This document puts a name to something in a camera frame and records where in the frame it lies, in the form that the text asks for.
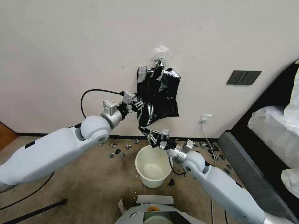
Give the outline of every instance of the plastic bucket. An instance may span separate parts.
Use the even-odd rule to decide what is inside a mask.
[[[143,147],[135,158],[135,166],[143,184],[149,188],[159,187],[171,172],[168,155],[159,147]]]

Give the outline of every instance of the white cloth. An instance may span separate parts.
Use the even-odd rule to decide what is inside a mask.
[[[267,106],[252,114],[248,127],[290,168],[299,167],[299,128],[285,124],[283,108]]]
[[[299,198],[299,168],[283,170],[281,180],[289,192]]]
[[[290,104],[284,109],[284,116],[287,126],[299,128],[299,69],[295,76]]]

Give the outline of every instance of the wall socket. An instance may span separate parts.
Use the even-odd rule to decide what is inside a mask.
[[[203,114],[202,117],[200,118],[198,123],[208,123],[208,121],[212,118],[213,115],[211,114]]]

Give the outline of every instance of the black pole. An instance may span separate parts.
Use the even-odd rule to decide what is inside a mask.
[[[52,209],[52,208],[55,208],[55,207],[57,207],[57,206],[59,206],[59,205],[64,205],[64,204],[67,203],[67,201],[68,201],[68,200],[67,200],[66,198],[65,198],[65,199],[62,199],[60,202],[57,202],[57,203],[52,204],[52,205],[48,205],[48,206],[46,206],[46,207],[44,207],[44,208],[41,208],[41,209],[36,210],[36,211],[34,211],[34,212],[31,212],[31,213],[28,213],[28,214],[26,214],[26,215],[20,216],[20,217],[18,217],[18,218],[12,219],[12,220],[10,220],[10,221],[8,221],[8,222],[5,222],[5,223],[3,223],[3,224],[15,224],[15,223],[21,222],[21,221],[23,221],[23,220],[25,220],[25,219],[31,218],[31,217],[33,217],[33,216],[36,216],[36,215],[38,215],[38,214],[40,214],[40,213],[42,213],[42,212],[48,211],[48,210],[50,210],[50,209]]]

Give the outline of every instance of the wooden door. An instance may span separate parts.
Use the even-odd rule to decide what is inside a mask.
[[[17,134],[0,123],[0,151],[17,138]]]

